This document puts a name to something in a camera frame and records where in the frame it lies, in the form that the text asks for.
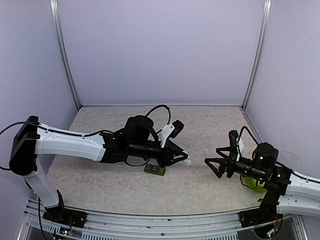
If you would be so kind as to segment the small white pill bottle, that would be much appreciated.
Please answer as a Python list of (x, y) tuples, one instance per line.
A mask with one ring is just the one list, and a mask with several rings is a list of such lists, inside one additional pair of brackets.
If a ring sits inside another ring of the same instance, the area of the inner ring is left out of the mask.
[(190, 155), (184, 150), (183, 153), (185, 154), (185, 159), (182, 161), (186, 166), (189, 166), (192, 161), (190, 159)]

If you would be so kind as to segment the green weekly pill organizer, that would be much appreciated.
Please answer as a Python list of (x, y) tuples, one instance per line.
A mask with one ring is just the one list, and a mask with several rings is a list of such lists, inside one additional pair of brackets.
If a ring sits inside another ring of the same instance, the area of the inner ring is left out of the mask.
[(144, 172), (148, 174), (164, 176), (166, 169), (164, 167), (159, 167), (154, 164), (146, 164), (144, 167)]

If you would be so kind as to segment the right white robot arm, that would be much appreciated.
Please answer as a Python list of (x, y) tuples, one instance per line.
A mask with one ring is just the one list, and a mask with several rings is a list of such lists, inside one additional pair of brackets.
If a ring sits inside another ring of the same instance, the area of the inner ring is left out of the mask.
[(259, 143), (253, 159), (242, 157), (235, 146), (217, 148), (219, 158), (206, 158), (204, 162), (221, 178), (237, 173), (263, 183), (266, 194), (260, 206), (239, 213), (242, 223), (273, 220), (281, 214), (320, 216), (320, 181), (296, 173), (277, 162), (279, 151), (267, 142)]

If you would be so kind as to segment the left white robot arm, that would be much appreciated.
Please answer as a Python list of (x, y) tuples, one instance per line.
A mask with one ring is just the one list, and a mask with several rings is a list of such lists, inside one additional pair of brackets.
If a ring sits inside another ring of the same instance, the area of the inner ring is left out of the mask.
[(145, 115), (129, 117), (125, 126), (115, 132), (81, 133), (52, 128), (33, 115), (18, 125), (21, 128), (13, 139), (7, 170), (22, 176), (61, 223), (70, 218), (70, 211), (64, 207), (59, 191), (49, 183), (37, 160), (39, 155), (78, 157), (107, 164), (126, 163), (128, 157), (137, 157), (156, 160), (161, 168), (191, 162), (189, 154), (172, 142), (184, 128), (179, 120), (167, 123), (160, 132), (154, 130), (154, 122)]

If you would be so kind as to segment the green bowl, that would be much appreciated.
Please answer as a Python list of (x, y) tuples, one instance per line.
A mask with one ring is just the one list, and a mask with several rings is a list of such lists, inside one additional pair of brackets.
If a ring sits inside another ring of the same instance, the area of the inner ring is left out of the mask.
[(253, 179), (253, 178), (250, 178), (250, 177), (243, 177), (242, 178), (243, 180), (243, 183), (246, 185), (246, 186), (262, 186), (264, 187), (264, 182), (263, 183), (260, 183), (259, 181)]

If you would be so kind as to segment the green plate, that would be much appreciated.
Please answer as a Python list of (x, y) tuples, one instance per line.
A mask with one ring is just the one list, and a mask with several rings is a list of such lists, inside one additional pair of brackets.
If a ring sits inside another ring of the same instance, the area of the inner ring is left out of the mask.
[(248, 185), (247, 188), (256, 194), (265, 194), (267, 192), (267, 190), (261, 185), (258, 185), (258, 186)]

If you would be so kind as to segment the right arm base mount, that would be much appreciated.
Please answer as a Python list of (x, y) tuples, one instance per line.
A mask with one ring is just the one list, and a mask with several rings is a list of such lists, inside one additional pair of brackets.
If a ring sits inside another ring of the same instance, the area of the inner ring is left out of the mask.
[(281, 219), (283, 214), (277, 213), (277, 201), (264, 197), (257, 208), (240, 211), (238, 213), (243, 228), (251, 227)]

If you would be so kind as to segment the aluminium front rail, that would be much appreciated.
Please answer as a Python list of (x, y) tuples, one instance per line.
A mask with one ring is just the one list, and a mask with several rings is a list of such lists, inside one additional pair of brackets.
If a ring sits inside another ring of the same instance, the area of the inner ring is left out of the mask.
[[(30, 199), (18, 224), (14, 240), (27, 240), (33, 231), (42, 239), (38, 201)], [(83, 228), (71, 227), (69, 235), (59, 233), (68, 226), (42, 219), (47, 238), (55, 234), (66, 240), (245, 240), (255, 239), (257, 227), (242, 227), (236, 211), (193, 215), (132, 215), (67, 207), (87, 213)], [(280, 231), (271, 240), (311, 240), (302, 216), (284, 215)]]

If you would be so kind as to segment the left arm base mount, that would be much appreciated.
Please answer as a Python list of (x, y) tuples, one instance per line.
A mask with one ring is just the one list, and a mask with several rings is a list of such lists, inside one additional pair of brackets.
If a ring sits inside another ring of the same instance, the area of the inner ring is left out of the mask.
[(45, 207), (43, 218), (55, 223), (83, 229), (87, 219), (87, 213), (66, 208), (59, 190), (57, 190), (57, 195), (59, 200), (58, 205), (51, 208)]

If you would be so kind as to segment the right aluminium corner post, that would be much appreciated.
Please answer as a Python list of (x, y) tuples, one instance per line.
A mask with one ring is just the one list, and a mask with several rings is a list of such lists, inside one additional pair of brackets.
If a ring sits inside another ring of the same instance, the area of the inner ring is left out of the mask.
[(252, 96), (257, 74), (259, 71), (259, 66), (260, 66), (262, 55), (263, 55), (263, 48), (264, 48), (265, 38), (267, 34), (267, 29), (268, 29), (271, 5), (272, 5), (271, 0), (265, 0), (263, 2), (263, 11), (262, 11), (257, 47), (256, 47), (254, 59), (253, 59), (253, 65), (251, 68), (250, 76), (249, 76), (249, 82), (248, 82), (244, 99), (241, 105), (241, 108), (244, 112), (247, 110), (249, 106), (250, 98)]

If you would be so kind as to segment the aluminium corner post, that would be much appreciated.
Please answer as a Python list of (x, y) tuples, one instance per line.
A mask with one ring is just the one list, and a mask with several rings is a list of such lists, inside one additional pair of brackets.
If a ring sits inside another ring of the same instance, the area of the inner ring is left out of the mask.
[(67, 80), (67, 85), (69, 87), (74, 106), (76, 110), (79, 111), (82, 107), (82, 104), (81, 104), (80, 97), (76, 88), (76, 84), (72, 75), (70, 61), (68, 59), (68, 52), (67, 52), (66, 44), (64, 41), (62, 21), (60, 17), (59, 3), (57, 0), (50, 0), (49, 2), (50, 2), (51, 14), (52, 14), (53, 25), (55, 29), (56, 38), (57, 38), (58, 48), (60, 52), (60, 57), (62, 60), (62, 66), (63, 66), (63, 70)]
[(244, 99), (241, 105), (241, 108), (244, 112), (247, 110), (249, 106), (250, 98), (252, 96), (257, 74), (259, 71), (259, 66), (260, 66), (262, 55), (263, 55), (263, 48), (264, 48), (265, 38), (267, 34), (267, 29), (268, 29), (271, 5), (272, 5), (271, 0), (265, 0), (263, 2), (263, 11), (262, 11), (257, 47), (256, 47), (254, 59), (253, 59), (253, 65), (251, 68), (250, 76), (249, 76), (249, 82), (248, 82)]

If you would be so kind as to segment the left aluminium corner post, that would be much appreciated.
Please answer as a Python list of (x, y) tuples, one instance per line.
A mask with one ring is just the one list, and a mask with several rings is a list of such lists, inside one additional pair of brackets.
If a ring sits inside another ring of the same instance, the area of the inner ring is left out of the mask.
[(81, 104), (80, 97), (76, 88), (76, 84), (72, 75), (70, 61), (68, 59), (68, 52), (67, 52), (66, 44), (64, 41), (62, 21), (60, 17), (59, 3), (57, 0), (50, 0), (49, 2), (50, 2), (51, 14), (52, 14), (53, 25), (55, 29), (56, 38), (57, 38), (58, 48), (60, 52), (60, 57), (62, 60), (62, 66), (63, 66), (63, 70), (67, 80), (67, 85), (69, 87), (74, 106), (76, 110), (79, 111), (82, 107), (82, 104)]

